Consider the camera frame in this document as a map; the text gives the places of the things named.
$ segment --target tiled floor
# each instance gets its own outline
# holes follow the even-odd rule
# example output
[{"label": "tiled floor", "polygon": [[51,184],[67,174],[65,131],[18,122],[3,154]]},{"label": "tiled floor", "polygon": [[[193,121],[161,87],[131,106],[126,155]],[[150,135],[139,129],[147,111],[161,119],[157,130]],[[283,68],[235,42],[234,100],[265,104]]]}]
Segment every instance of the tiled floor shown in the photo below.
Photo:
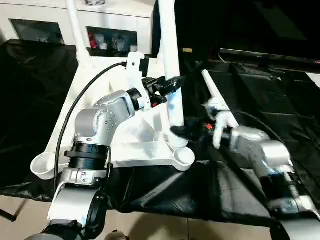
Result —
[{"label": "tiled floor", "polygon": [[[0,209],[14,214],[23,199],[0,196]],[[49,203],[25,201],[16,222],[0,217],[0,240],[24,240],[46,225]],[[104,240],[113,230],[124,232],[130,240],[270,240],[268,228],[217,223],[181,217],[134,212],[108,211]]]}]

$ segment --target white robotic hand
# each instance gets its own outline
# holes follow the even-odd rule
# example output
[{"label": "white robotic hand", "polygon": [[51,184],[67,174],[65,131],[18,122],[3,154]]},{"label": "white robotic hand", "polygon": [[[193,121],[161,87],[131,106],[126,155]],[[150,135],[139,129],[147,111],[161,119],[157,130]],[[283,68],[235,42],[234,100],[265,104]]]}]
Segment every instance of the white robotic hand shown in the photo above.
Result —
[{"label": "white robotic hand", "polygon": [[216,149],[219,149],[224,129],[227,127],[236,128],[239,124],[228,105],[220,97],[211,98],[204,107],[210,118],[215,121],[212,144]]}]

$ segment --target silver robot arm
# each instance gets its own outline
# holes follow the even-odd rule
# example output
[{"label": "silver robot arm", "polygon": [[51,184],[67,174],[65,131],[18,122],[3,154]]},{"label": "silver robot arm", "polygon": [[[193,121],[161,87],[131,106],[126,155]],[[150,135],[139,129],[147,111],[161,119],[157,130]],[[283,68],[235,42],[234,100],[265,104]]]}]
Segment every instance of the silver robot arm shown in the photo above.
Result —
[{"label": "silver robot arm", "polygon": [[306,240],[320,236],[320,215],[295,174],[286,146],[261,130],[226,128],[221,144],[245,157],[259,179],[271,216],[284,227],[287,237]]},{"label": "silver robot arm", "polygon": [[[166,95],[183,83],[184,77],[142,80],[151,108],[165,103]],[[136,88],[120,90],[78,113],[72,149],[64,153],[70,162],[62,171],[53,197],[48,226],[27,240],[88,240],[100,235],[108,206],[110,146],[118,126],[135,116],[145,106],[145,100]]]}]

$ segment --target black plastic sheet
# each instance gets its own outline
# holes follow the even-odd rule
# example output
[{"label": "black plastic sheet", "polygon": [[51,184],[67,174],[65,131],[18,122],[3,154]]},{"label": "black plastic sheet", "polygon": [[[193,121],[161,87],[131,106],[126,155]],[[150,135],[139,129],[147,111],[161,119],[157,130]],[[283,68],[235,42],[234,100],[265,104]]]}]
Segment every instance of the black plastic sheet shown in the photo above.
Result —
[{"label": "black plastic sheet", "polygon": [[[0,48],[1,102],[0,194],[51,201],[52,181],[30,171],[45,150],[77,70],[74,46],[9,41]],[[210,95],[194,62],[181,63],[187,75],[182,89],[186,117],[202,117]],[[253,69],[229,64],[206,66],[233,111],[248,112],[285,141],[298,173],[313,199],[319,200],[319,89],[304,73]],[[262,128],[236,115],[241,124]],[[188,218],[270,226],[264,207],[226,167],[223,154],[207,145],[189,144],[196,162],[179,172],[171,166],[115,168],[108,207]],[[233,154],[259,184],[248,162]]]}]

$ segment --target white pole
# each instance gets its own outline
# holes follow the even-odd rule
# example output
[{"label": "white pole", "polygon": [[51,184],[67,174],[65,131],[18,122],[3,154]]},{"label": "white pole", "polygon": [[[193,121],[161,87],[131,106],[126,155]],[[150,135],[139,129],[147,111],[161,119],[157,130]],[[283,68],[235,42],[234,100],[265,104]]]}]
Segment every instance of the white pole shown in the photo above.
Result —
[{"label": "white pole", "polygon": [[[204,81],[206,83],[206,86],[208,87],[209,89],[209,92],[212,96],[212,98],[217,98],[218,101],[225,106],[225,110],[230,110],[229,106],[227,105],[224,97],[221,95],[219,89],[217,88],[215,82],[213,81],[213,79],[211,78],[208,70],[203,70],[202,72],[202,76],[204,78]],[[234,127],[237,127],[239,126],[235,116],[233,114],[231,114],[230,116],[230,119],[229,121],[231,122],[231,124],[234,126]]]},{"label": "white pole", "polygon": [[92,65],[91,57],[87,51],[84,37],[81,32],[80,22],[78,18],[78,11],[76,6],[76,0],[65,0],[68,10],[73,37],[76,47],[76,59],[78,63],[82,63],[86,66]]},{"label": "white pole", "polygon": [[[165,78],[169,80],[180,76],[175,0],[159,0],[159,13]],[[167,96],[167,99],[170,126],[183,126],[184,110],[181,89]],[[183,148],[188,144],[187,140],[173,134],[169,136],[169,142],[176,148]]]}]

